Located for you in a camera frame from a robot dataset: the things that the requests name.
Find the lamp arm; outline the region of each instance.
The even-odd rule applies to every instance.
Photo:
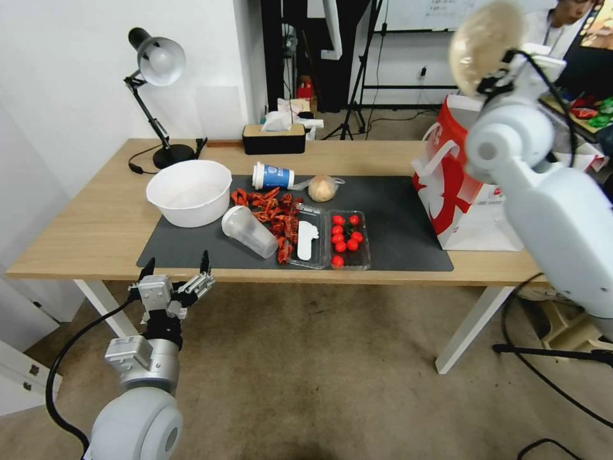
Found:
[[[162,145],[163,145],[164,149],[165,150],[170,150],[170,144],[169,144],[170,136],[168,136],[168,133],[166,132],[166,129],[164,129],[164,127],[158,121],[157,118],[152,117],[151,113],[149,112],[149,109],[147,108],[145,103],[140,98],[139,87],[144,85],[146,83],[146,81],[142,80],[142,79],[136,78],[136,76],[138,74],[140,74],[140,72],[137,70],[136,72],[131,74],[129,77],[126,77],[124,79],[124,82],[125,82],[126,86],[128,86],[128,88],[130,88],[130,91],[134,95],[134,99],[136,99],[136,102],[139,103],[140,108],[142,109],[142,111],[147,116],[147,120],[149,120],[149,124],[151,125],[151,128],[153,128],[153,131],[155,131],[155,134],[162,141]]]

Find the whiteboard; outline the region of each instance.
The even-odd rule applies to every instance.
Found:
[[[464,19],[492,0],[383,0],[375,25],[380,31],[387,22],[388,31],[456,29]],[[515,0],[524,13],[546,10],[556,0]]]

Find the red paper bag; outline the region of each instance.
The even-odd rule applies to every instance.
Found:
[[[447,96],[424,135],[425,155],[413,162],[413,185],[443,249],[520,250],[500,189],[464,172],[464,140],[480,109],[470,98]]]

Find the black tissue box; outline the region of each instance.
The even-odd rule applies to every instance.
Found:
[[[262,125],[246,125],[243,146],[247,155],[304,153],[305,126],[294,124],[289,131],[262,132]]]

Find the desk lamp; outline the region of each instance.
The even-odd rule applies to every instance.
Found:
[[[153,154],[153,163],[163,169],[185,160],[193,160],[196,154],[187,145],[170,145],[168,133],[154,117],[139,96],[138,88],[145,83],[154,86],[168,86],[174,83],[185,68],[185,52],[177,43],[163,37],[152,37],[145,29],[135,27],[128,34],[130,45],[137,51],[139,69],[124,80],[155,134],[162,141],[162,148]]]

